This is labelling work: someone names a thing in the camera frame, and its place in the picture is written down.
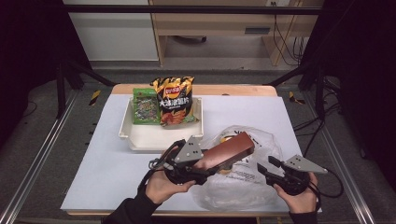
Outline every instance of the chip bag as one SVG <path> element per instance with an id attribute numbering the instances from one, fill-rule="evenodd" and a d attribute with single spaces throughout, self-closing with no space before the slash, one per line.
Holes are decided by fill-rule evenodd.
<path id="1" fill-rule="evenodd" d="M 157 92 L 162 126 L 197 120 L 192 108 L 193 81 L 194 77 L 157 77 L 150 83 Z"/>
<path id="2" fill-rule="evenodd" d="M 151 88 L 134 88 L 134 124 L 160 124 L 157 92 Z"/>

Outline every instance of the person's right hand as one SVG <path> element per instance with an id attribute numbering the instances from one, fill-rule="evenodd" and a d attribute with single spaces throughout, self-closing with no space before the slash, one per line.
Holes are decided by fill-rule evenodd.
<path id="1" fill-rule="evenodd" d="M 313 173 L 309 173 L 311 182 L 318 185 L 318 180 Z M 289 207 L 291 213 L 310 213 L 315 212 L 317 207 L 317 195 L 310 188 L 296 196 L 289 195 L 279 185 L 274 184 L 277 195 L 281 197 Z"/>
<path id="2" fill-rule="evenodd" d="M 194 184 L 195 180 L 176 185 L 168 179 L 164 171 L 157 171 L 148 180 L 146 195 L 152 202 L 160 204 L 176 193 L 187 192 Z"/>

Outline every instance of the sleeve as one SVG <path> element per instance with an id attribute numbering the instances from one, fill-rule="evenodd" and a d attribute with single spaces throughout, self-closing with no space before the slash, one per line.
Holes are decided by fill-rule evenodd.
<path id="1" fill-rule="evenodd" d="M 318 224 L 317 212 L 310 213 L 291 213 L 289 215 L 294 224 Z"/>
<path id="2" fill-rule="evenodd" d="M 151 215 L 159 206 L 151 201 L 145 190 L 141 190 L 134 199 L 125 199 L 103 224 L 149 224 Z"/>

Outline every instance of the plastic bag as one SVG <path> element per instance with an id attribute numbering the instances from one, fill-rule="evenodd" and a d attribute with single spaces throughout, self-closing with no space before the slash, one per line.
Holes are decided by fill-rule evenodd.
<path id="1" fill-rule="evenodd" d="M 201 148 L 212 148 L 233 135 L 247 132 L 255 144 L 254 153 L 236 162 L 226 175 L 210 176 L 202 186 L 190 189 L 195 202 L 210 211 L 227 212 L 262 207 L 275 202 L 276 191 L 268 186 L 265 176 L 257 171 L 257 162 L 269 172 L 282 174 L 281 169 L 268 162 L 268 156 L 282 161 L 275 137 L 262 130 L 245 126 L 231 126 L 213 139 L 201 142 Z"/>

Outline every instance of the white tabletop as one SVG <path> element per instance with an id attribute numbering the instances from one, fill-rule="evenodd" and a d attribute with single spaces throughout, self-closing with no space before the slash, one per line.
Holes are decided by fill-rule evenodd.
<path id="1" fill-rule="evenodd" d="M 78 173 L 62 204 L 61 209 L 69 214 L 110 213 L 125 198 L 136 195 L 136 188 L 149 169 L 149 161 L 160 156 L 134 152 L 126 141 L 119 138 L 124 111 L 130 97 L 129 94 L 109 96 Z M 281 97 L 196 97 L 202 97 L 204 102 L 204 139 L 215 136 L 229 126 L 243 125 L 272 133 L 281 147 L 284 160 L 296 154 L 301 155 Z M 286 204 L 278 198 L 275 203 L 264 207 L 235 211 L 233 214 L 264 216 L 288 211 Z M 188 192 L 174 195 L 157 209 L 156 214 L 215 215 L 199 207 Z"/>

